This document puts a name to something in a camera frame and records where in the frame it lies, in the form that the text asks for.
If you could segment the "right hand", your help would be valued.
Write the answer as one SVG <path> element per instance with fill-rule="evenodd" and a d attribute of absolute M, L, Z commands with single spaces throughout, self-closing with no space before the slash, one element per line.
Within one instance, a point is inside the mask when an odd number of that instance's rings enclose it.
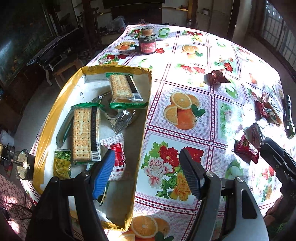
<path fill-rule="evenodd" d="M 274 214 L 277 211 L 282 198 L 283 198 L 283 196 L 278 198 L 276 200 L 276 202 L 274 203 L 274 205 L 266 212 L 265 216 L 263 217 L 264 223 L 265 223 L 266 226 L 270 226 L 276 221 L 276 218 L 274 217 Z"/>

